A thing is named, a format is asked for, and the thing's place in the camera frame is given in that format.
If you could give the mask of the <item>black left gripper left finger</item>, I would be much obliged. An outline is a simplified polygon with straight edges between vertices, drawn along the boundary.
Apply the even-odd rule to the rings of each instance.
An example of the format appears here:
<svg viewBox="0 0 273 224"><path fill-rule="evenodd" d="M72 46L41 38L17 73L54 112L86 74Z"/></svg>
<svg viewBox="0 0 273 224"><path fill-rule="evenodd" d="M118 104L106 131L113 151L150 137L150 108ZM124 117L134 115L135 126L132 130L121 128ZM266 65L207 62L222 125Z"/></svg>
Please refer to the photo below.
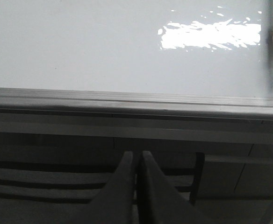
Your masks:
<svg viewBox="0 0 273 224"><path fill-rule="evenodd" d="M79 223L130 224L134 187L133 153L125 152L108 183L79 214Z"/></svg>

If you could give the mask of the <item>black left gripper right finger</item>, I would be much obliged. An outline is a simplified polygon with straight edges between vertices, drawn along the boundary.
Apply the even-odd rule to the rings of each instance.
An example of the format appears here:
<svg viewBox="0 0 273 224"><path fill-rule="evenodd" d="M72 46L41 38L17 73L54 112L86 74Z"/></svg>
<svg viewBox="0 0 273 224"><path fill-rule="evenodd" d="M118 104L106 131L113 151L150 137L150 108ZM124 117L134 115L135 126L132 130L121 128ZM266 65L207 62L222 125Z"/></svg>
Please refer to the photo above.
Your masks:
<svg viewBox="0 0 273 224"><path fill-rule="evenodd" d="M141 224L211 223L169 183L149 151L138 166L138 216Z"/></svg>

